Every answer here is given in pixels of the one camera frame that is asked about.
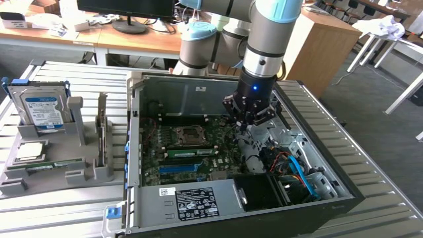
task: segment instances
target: computer monitor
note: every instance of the computer monitor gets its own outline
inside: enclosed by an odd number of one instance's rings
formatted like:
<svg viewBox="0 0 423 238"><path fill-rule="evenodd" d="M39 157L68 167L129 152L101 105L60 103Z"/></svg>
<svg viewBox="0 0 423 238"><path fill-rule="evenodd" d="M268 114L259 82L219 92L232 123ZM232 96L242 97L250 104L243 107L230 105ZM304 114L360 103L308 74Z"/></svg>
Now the computer monitor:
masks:
<svg viewBox="0 0 423 238"><path fill-rule="evenodd" d="M168 20L174 18L176 0L77 0L77 8L83 11L111 13L128 16L127 21L113 22L117 31L139 34L146 27L131 16Z"/></svg>

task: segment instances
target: motherboard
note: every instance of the motherboard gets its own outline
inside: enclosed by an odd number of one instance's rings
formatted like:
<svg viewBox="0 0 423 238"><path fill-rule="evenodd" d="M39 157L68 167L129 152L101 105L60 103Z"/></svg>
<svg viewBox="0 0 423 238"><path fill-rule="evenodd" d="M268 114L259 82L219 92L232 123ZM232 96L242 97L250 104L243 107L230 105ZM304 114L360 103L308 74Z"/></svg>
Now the motherboard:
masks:
<svg viewBox="0 0 423 238"><path fill-rule="evenodd" d="M228 179L243 171L226 116L143 118L143 186Z"/></svg>

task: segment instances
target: hard drive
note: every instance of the hard drive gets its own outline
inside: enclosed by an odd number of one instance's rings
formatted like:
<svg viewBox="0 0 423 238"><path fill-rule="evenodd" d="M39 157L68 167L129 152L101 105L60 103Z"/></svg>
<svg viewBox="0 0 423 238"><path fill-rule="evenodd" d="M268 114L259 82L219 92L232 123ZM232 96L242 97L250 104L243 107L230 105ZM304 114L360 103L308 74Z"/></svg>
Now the hard drive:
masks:
<svg viewBox="0 0 423 238"><path fill-rule="evenodd" d="M72 122L67 105L69 83L29 82L15 79L8 88L23 125L35 125L40 133L64 129L64 123Z"/></svg>

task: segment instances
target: metal grating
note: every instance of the metal grating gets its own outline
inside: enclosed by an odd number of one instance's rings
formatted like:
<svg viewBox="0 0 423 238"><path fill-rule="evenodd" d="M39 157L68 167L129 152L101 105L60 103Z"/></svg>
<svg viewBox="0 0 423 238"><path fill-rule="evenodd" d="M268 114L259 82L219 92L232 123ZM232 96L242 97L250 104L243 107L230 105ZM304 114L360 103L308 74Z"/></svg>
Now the metal grating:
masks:
<svg viewBox="0 0 423 238"><path fill-rule="evenodd" d="M108 93L107 115L113 122L116 170L124 166L125 74L129 70L137 69L47 62L43 67L29 66L21 77L41 81L68 80L72 95L84 98L84 121L93 121L99 92ZM324 107L296 82L283 81L279 84L367 198L348 214L331 220L310 236L423 237L422 214ZM19 121L16 109L5 99L0 105L0 171ZM43 237L51 234L60 234L61 237L101 237L103 209L108 204L117 203L123 195L123 172L115 173L115 181L99 187L0 200L0 217L7 217L0 219L0 237Z"/></svg>

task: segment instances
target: blue hard drive label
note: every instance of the blue hard drive label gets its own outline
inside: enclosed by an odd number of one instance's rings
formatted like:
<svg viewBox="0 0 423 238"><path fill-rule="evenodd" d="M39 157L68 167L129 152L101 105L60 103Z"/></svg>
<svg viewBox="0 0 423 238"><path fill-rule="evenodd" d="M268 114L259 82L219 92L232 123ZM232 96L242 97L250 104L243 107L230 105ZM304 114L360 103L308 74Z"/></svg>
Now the blue hard drive label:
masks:
<svg viewBox="0 0 423 238"><path fill-rule="evenodd" d="M57 98L25 98L33 124L41 129L57 129L63 127L64 120L57 110Z"/></svg>
<svg viewBox="0 0 423 238"><path fill-rule="evenodd" d="M178 217L187 221L219 216L218 202L212 188L199 188L175 192Z"/></svg>

